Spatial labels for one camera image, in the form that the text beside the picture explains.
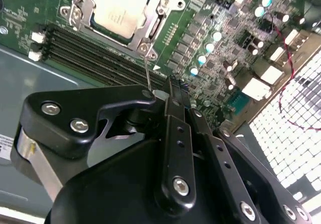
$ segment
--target ram slot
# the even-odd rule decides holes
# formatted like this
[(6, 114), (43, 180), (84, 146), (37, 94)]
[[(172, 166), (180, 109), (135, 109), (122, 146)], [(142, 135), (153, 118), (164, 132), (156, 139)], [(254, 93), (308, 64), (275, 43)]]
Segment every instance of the ram slot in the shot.
[[(63, 41), (69, 42), (79, 48), (81, 48), (83, 51), (91, 52), (92, 54), (95, 54), (101, 58), (107, 59), (110, 62), (113, 62), (116, 66), (119, 66), (120, 68), (126, 69), (127, 71), (132, 72), (134, 75), (139, 75), (140, 77), (146, 79), (145, 75), (145, 69), (142, 68), (139, 65), (136, 65), (121, 56), (117, 56), (106, 49), (103, 49), (102, 47), (89, 42), (79, 36), (74, 35), (73, 33), (70, 33), (68, 31), (65, 31), (63, 29), (60, 29), (58, 27), (55, 27), (53, 31), (51, 32), (51, 37), (53, 39), (61, 39)], [(150, 71), (150, 77), (151, 82), (158, 86), (162, 86), (165, 79), (153, 72)]]

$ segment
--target motherboard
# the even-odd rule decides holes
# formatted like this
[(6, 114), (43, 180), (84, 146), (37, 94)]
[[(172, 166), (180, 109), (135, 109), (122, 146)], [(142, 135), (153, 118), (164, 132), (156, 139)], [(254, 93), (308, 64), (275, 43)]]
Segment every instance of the motherboard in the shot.
[(169, 75), (210, 123), (269, 98), (308, 38), (306, 0), (0, 0), (0, 44), (96, 86)]

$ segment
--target screw hole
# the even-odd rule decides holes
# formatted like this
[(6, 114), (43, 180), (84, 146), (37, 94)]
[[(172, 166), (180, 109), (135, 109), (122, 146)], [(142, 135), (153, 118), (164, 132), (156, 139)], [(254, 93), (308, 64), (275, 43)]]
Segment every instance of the screw hole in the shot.
[(184, 133), (184, 129), (181, 128), (181, 127), (177, 127), (177, 130), (178, 130), (178, 132), (180, 132), (180, 133)]
[(219, 150), (219, 151), (223, 151), (223, 148), (219, 145), (216, 146), (216, 148)]
[(183, 143), (183, 141), (178, 140), (178, 141), (177, 141), (177, 144), (178, 144), (181, 148), (184, 148), (184, 147), (185, 147), (185, 144)]
[(231, 166), (230, 166), (230, 164), (229, 164), (229, 163), (224, 162), (224, 165), (225, 165), (225, 167), (226, 167), (226, 168), (231, 169)]
[(181, 104), (180, 104), (176, 99), (173, 99), (173, 103), (174, 103), (176, 106), (181, 106)]

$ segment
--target gray metal surface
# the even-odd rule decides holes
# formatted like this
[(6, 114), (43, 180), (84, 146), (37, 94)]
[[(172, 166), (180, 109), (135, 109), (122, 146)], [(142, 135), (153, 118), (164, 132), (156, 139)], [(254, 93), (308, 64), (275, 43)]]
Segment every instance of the gray metal surface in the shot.
[[(23, 101), (29, 94), (86, 87), (92, 85), (0, 46), (0, 135), (14, 138)], [(51, 205), (42, 186), (0, 158), (0, 206), (46, 216)]]

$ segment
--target metal cylinder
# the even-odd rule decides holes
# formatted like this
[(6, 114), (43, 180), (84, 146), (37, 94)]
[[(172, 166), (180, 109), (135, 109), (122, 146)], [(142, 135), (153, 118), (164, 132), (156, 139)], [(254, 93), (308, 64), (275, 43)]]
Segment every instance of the metal cylinder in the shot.
[(248, 48), (247, 48), (247, 50), (249, 50), (249, 52), (250, 52), (253, 56), (257, 55), (257, 53), (259, 52), (259, 51), (256, 49), (256, 47), (254, 47), (253, 45), (249, 45)]
[(262, 48), (264, 46), (264, 42), (258, 38), (253, 39), (253, 44), (257, 46), (257, 48)]
[(233, 66), (228, 62), (228, 61), (224, 61), (223, 62), (223, 67), (226, 69), (226, 71), (230, 72), (233, 70)]
[(288, 14), (284, 14), (282, 12), (276, 12), (275, 13), (276, 18), (283, 22), (287, 22), (290, 19), (290, 16)]

